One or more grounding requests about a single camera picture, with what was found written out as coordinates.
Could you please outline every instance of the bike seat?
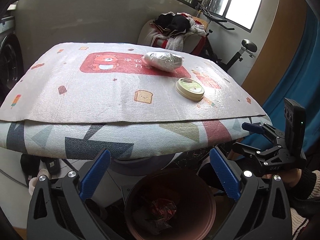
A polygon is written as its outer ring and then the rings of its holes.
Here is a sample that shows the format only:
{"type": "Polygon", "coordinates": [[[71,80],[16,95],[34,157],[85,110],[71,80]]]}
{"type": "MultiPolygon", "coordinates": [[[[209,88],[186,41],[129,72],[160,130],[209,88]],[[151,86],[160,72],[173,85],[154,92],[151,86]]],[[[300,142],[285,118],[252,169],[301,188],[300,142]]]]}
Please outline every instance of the bike seat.
{"type": "Polygon", "coordinates": [[[256,44],[254,44],[252,41],[249,41],[249,40],[246,40],[244,39],[242,42],[241,42],[242,46],[244,46],[248,51],[251,51],[251,52],[257,52],[257,46],[256,44]]]}

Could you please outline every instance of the clothes pile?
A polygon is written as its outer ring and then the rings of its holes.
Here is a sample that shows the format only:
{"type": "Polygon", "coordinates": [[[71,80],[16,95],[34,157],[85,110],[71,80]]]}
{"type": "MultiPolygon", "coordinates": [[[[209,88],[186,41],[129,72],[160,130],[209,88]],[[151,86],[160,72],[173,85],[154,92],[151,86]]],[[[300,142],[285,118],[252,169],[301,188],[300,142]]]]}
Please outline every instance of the clothes pile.
{"type": "Polygon", "coordinates": [[[145,37],[145,46],[153,46],[157,39],[164,41],[162,45],[165,49],[182,51],[183,41],[192,34],[205,37],[204,26],[192,19],[186,13],[169,12],[159,15],[158,19],[150,24],[152,30],[145,37]]]}

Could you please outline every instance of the red wrapper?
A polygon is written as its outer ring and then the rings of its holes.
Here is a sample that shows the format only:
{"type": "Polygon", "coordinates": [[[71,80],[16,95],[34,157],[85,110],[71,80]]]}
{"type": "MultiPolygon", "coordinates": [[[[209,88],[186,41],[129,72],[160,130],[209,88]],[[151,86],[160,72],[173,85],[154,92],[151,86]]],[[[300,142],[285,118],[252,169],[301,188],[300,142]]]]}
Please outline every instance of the red wrapper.
{"type": "Polygon", "coordinates": [[[177,207],[173,201],[163,198],[158,198],[151,202],[151,212],[158,218],[167,222],[177,211],[177,207]]]}

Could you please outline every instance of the brown trash bin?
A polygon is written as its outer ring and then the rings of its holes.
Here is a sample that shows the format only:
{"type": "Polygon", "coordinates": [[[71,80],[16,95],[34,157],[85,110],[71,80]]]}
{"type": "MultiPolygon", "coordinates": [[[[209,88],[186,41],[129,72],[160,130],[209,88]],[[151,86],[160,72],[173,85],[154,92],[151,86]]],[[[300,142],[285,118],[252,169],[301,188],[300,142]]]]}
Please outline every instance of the brown trash bin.
{"type": "MultiPolygon", "coordinates": [[[[166,198],[159,193],[159,198],[166,198]]],[[[208,185],[194,172],[181,169],[164,169],[140,180],[131,190],[125,204],[124,215],[131,234],[137,240],[202,240],[210,231],[216,215],[216,205],[208,185]],[[152,235],[141,229],[133,220],[132,213],[140,193],[146,187],[159,185],[180,195],[172,228],[152,235]]]]}

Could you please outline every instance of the sleeve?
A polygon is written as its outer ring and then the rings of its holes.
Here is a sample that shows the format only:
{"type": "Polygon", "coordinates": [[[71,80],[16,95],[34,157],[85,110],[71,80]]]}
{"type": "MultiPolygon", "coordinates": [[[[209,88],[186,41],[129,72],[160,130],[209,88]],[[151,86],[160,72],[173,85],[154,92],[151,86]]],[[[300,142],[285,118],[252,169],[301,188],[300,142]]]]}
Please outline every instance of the sleeve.
{"type": "Polygon", "coordinates": [[[288,194],[295,196],[298,199],[308,199],[320,196],[320,172],[311,172],[307,168],[302,170],[301,179],[295,187],[288,190],[288,194]]]}
{"type": "Polygon", "coordinates": [[[301,229],[309,223],[309,220],[300,216],[293,208],[290,208],[290,212],[292,221],[292,240],[295,240],[298,237],[301,229]]]}
{"type": "Polygon", "coordinates": [[[312,173],[316,175],[316,183],[308,198],[320,197],[320,171],[313,171],[312,173]]]}

